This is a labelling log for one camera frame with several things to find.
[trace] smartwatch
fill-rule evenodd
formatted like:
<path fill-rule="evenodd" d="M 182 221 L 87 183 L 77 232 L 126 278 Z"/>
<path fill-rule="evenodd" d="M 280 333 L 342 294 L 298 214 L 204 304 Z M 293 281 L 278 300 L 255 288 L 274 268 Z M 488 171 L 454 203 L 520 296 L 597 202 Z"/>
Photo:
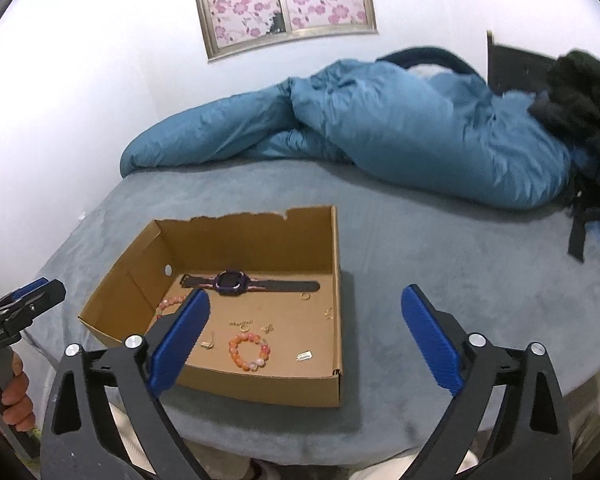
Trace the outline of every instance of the smartwatch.
<path fill-rule="evenodd" d="M 318 282 L 288 282 L 284 280 L 254 280 L 241 270 L 225 270 L 214 278 L 185 274 L 183 288 L 212 288 L 223 296 L 240 296 L 245 292 L 316 292 Z"/>

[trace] cardboard box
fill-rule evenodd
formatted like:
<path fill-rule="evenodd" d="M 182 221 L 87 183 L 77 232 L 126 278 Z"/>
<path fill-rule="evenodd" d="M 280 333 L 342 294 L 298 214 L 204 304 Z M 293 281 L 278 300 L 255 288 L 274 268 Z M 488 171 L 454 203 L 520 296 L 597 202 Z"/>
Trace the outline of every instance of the cardboard box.
<path fill-rule="evenodd" d="M 167 275 L 167 266 L 172 269 Z M 183 274 L 215 276 L 226 269 L 252 278 L 315 280 L 320 290 L 247 292 L 237 297 L 208 291 L 211 316 L 178 382 L 236 399 L 288 406 L 340 405 L 340 267 L 333 206 L 277 213 L 240 213 L 189 221 L 152 221 L 120 256 L 80 313 L 80 320 L 106 346 L 144 334 L 161 300 L 186 296 Z M 168 314 L 177 306 L 165 311 Z M 270 359 L 257 372 L 232 361 L 228 343 L 240 333 L 232 322 L 253 321 L 250 332 L 267 340 Z M 273 325 L 265 335 L 261 328 Z M 212 349 L 200 346 L 215 336 Z M 298 354 L 312 357 L 297 361 Z M 255 344 L 240 345 L 247 361 Z"/>

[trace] blue comforter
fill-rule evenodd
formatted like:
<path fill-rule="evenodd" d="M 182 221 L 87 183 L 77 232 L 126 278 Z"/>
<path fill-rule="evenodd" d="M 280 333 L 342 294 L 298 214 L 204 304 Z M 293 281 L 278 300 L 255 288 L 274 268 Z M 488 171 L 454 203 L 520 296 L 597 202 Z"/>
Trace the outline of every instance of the blue comforter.
<path fill-rule="evenodd" d="M 139 168 L 248 158 L 357 165 L 400 186 L 510 209 L 553 199 L 568 149 L 526 111 L 533 96 L 495 96 L 476 75 L 428 80 L 388 62 L 340 60 L 171 116 L 133 140 L 120 161 Z"/>

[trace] gray bed sheet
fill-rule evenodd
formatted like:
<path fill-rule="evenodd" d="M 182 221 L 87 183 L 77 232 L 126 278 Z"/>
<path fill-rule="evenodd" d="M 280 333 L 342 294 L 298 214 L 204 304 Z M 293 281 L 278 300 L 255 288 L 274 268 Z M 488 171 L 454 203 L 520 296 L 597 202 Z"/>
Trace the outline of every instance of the gray bed sheet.
<path fill-rule="evenodd" d="M 270 406 L 176 386 L 161 400 L 184 438 L 281 464 L 319 465 L 378 462 L 423 444 L 450 394 L 436 385 L 401 319 L 400 292 L 410 283 L 495 344 L 543 342 L 564 393 L 600 369 L 600 248 L 590 240 L 583 265 L 568 257 L 571 222 L 557 207 L 492 210 L 382 184 L 352 166 L 298 160 L 127 177 L 43 267 L 40 274 L 62 280 L 68 293 L 27 338 L 52 363 L 70 343 L 100 348 L 77 315 L 153 218 L 314 204 L 338 208 L 342 406 Z M 495 414 L 492 405 L 484 425 Z"/>

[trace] bracelet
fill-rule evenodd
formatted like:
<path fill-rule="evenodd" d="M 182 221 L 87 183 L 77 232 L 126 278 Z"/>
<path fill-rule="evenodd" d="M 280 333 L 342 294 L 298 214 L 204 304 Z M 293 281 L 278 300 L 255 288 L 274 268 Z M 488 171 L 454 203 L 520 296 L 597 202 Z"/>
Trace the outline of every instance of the bracelet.
<path fill-rule="evenodd" d="M 184 296 L 176 296 L 175 298 L 171 298 L 170 300 L 162 300 L 158 305 L 158 308 L 155 309 L 155 319 L 160 319 L 162 317 L 162 313 L 169 306 L 182 304 L 184 300 L 186 300 Z"/>
<path fill-rule="evenodd" d="M 238 353 L 238 345 L 245 341 L 250 341 L 252 343 L 256 343 L 256 345 L 260 345 L 260 356 L 255 361 L 251 361 L 250 363 L 244 361 Z M 229 355 L 231 356 L 231 359 L 238 368 L 242 368 L 242 370 L 245 372 L 255 372 L 258 370 L 258 368 L 264 368 L 265 362 L 269 360 L 270 352 L 271 348 L 269 348 L 269 344 L 259 335 L 253 333 L 238 334 L 236 337 L 231 339 L 231 341 L 229 341 Z"/>

